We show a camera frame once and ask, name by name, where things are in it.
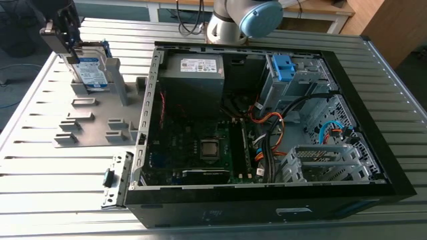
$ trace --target sticker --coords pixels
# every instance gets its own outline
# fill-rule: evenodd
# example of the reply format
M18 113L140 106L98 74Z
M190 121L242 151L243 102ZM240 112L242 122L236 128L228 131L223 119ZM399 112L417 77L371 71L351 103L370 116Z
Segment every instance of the sticker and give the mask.
M190 59L180 60L182 72L216 73L216 61L214 59Z
M96 57L80 57L80 63L75 65L84 85L100 89L108 86L104 72L99 69L100 60Z
M264 176L264 169L256 168L256 175Z
M286 213L314 212L307 207L276 208L275 213L282 216Z
M254 103L254 105L255 105L255 107L256 107L259 110L263 109L263 105L262 105L258 101Z

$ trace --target white table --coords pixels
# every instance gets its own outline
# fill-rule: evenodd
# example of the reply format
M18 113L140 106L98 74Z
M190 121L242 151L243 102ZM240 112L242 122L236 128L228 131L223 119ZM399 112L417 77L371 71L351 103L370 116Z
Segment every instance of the white table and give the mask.
M154 23L159 22L159 9L176 9L175 3L163 3L163 2L140 1L140 0L74 0L74 1L76 3L82 3L82 4L99 4L99 5L114 5L114 6L148 8L150 21ZM199 5L180 3L179 9L198 11ZM204 11L212 12L214 7L204 6ZM333 24L327 30L327 33L329 34L339 34L350 16L351 16L351 13L347 13L347 12L341 12L338 14L303 12L301 15L301 18L302 19L311 19L311 20L331 21ZM299 18L299 13L285 10L283 17L297 19L297 18Z

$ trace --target metal bracket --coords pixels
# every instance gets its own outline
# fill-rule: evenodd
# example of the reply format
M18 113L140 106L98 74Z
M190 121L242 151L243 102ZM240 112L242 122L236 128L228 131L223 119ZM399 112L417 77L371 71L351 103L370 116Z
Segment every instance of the metal bracket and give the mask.
M130 173L134 155L122 152L112 156L112 163L104 174L104 200L100 208L124 209L126 195L130 184Z

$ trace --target floor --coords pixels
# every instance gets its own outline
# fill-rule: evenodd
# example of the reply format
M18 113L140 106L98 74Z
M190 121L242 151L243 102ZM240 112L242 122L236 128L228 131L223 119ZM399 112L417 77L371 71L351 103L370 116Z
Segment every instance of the floor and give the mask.
M110 6L98 4L76 4L78 12L82 17L103 18L103 19L122 19L134 21L148 21L148 10L142 7ZM182 20L188 23L196 21L196 14L192 12L183 12L180 14ZM210 19L210 13L206 13L204 18ZM176 12L167 9L159 10L160 22L178 23ZM0 69L11 64L36 64L43 65L51 50L47 44L39 37L39 28L34 27L28 30L31 37L36 42L38 49L32 56L24 58L12 58L0 50ZM6 127L8 120L18 107L19 101L26 95L26 92L32 84L32 80L38 75L39 68L35 66L11 67L0 70L0 78L7 78L7 84L0 87L0 131ZM411 54L402 65L397 69L397 73L405 81L415 98L421 102L425 109L427 109L427 62L418 60L417 54Z

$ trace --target power supply label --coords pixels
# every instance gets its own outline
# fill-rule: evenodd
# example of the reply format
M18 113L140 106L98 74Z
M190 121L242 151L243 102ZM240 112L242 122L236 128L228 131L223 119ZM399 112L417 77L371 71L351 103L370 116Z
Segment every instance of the power supply label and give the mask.
M76 64L76 71L84 85L91 88L102 89L108 85L104 72L99 69L100 60L96 57L80 57Z
M180 60L180 71L195 73L216 73L216 61L214 59L190 59Z

